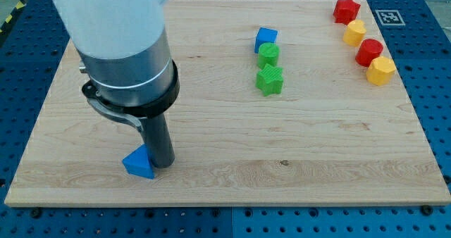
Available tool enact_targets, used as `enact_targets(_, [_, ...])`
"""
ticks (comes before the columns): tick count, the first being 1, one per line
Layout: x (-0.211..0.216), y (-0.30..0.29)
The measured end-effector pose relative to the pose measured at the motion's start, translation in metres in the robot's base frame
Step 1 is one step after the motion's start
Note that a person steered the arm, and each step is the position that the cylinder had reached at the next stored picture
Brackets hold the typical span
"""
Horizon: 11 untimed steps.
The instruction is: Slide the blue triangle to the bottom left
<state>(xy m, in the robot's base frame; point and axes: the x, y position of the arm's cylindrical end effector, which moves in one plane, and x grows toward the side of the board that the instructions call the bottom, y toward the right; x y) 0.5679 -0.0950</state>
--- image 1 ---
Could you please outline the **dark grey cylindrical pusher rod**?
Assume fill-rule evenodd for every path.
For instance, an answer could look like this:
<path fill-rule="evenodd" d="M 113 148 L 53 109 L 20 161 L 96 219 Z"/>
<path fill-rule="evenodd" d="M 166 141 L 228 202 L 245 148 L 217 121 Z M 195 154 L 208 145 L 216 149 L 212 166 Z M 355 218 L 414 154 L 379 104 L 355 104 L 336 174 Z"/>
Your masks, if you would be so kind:
<path fill-rule="evenodd" d="M 150 163 L 156 168 L 167 168 L 173 164 L 175 154 L 164 114 L 153 118 L 140 118 L 141 132 Z"/>

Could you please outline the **black flange ring with bracket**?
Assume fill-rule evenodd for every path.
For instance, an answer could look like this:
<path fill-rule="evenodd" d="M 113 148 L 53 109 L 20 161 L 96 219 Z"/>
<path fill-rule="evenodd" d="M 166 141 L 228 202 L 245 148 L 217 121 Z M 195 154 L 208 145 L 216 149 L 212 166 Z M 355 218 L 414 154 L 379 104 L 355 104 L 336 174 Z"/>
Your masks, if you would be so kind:
<path fill-rule="evenodd" d="M 138 132 L 144 132 L 144 124 L 167 111 L 178 97 L 180 90 L 180 80 L 178 68 L 174 60 L 171 60 L 173 78 L 168 89 L 157 99 L 134 107 L 124 107 L 112 104 L 103 98 L 92 80 L 82 86 L 82 93 L 85 95 L 88 104 L 100 115 L 117 123 L 122 123 L 135 128 Z"/>

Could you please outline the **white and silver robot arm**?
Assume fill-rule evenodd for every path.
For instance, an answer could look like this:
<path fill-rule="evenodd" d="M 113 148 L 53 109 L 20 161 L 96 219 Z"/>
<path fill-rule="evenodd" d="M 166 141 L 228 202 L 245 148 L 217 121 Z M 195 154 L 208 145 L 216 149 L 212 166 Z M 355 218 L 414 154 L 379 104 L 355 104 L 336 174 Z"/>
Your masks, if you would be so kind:
<path fill-rule="evenodd" d="M 149 161 L 175 160 L 164 117 L 178 97 L 163 6 L 168 0 L 52 0 L 84 64 L 82 92 L 102 116 L 134 127 Z"/>

